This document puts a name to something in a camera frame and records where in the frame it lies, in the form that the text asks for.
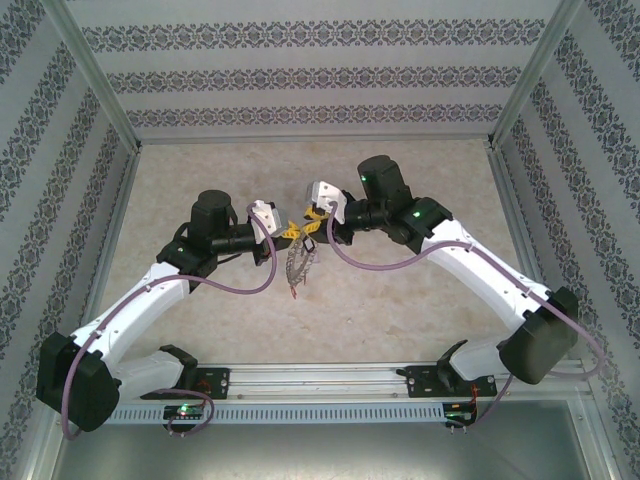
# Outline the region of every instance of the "beige floor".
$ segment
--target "beige floor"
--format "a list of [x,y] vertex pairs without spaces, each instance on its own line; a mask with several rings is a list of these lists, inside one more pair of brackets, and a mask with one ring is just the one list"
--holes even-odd
[[[324,179],[362,197],[356,166],[383,153],[399,163],[414,196],[439,200],[476,238],[517,266],[480,140],[146,146],[103,308],[145,273],[175,229],[189,219],[202,190],[228,192],[238,212],[255,199],[275,201],[301,220],[309,182]],[[356,234],[347,252],[374,263],[411,256],[379,232]],[[428,261],[376,273],[343,263],[327,245],[319,256],[297,300],[284,275],[286,251],[278,255],[276,280],[260,295],[240,297],[199,287],[145,332],[127,358],[173,343],[201,362],[428,361],[460,339],[505,331],[480,299]],[[268,268],[255,268],[250,255],[244,255],[210,278],[257,286]]]

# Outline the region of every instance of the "patterned wall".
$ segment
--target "patterned wall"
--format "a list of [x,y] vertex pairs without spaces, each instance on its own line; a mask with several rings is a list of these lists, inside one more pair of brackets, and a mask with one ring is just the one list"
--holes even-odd
[[131,155],[40,3],[2,1],[0,15],[0,478],[8,479],[33,426],[40,344],[82,318]]
[[143,140],[487,134],[558,0],[70,9]]
[[603,346],[594,382],[623,478],[640,478],[640,12],[586,1],[502,145],[546,282]]

